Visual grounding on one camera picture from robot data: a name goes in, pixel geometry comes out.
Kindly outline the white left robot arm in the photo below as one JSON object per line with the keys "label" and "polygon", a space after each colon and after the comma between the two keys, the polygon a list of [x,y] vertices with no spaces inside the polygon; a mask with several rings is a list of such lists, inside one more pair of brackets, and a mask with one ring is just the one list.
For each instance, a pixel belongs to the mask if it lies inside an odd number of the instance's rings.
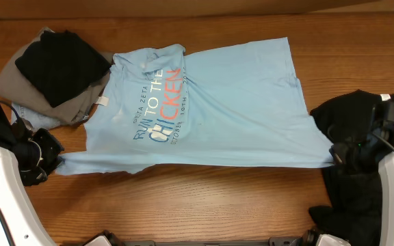
{"label": "white left robot arm", "polygon": [[0,245],[54,245],[26,193],[61,163],[61,143],[17,117],[11,124],[0,101]]}

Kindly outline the light blue printed t-shirt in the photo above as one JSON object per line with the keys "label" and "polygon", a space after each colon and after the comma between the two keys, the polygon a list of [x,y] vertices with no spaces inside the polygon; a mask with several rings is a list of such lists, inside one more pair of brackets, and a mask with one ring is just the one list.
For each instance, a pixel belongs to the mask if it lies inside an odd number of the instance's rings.
{"label": "light blue printed t-shirt", "polygon": [[116,53],[86,150],[61,175],[156,164],[329,166],[330,141],[308,114],[286,38],[193,53],[179,44]]}

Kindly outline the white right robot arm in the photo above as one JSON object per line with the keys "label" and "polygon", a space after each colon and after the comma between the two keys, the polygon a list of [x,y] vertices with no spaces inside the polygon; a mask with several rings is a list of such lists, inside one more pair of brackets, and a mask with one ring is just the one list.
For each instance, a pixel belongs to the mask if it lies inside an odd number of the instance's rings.
{"label": "white right robot arm", "polygon": [[355,172],[378,172],[382,185],[380,244],[394,246],[394,101],[381,95],[371,113],[367,134],[354,146],[336,143],[330,153],[334,162]]}

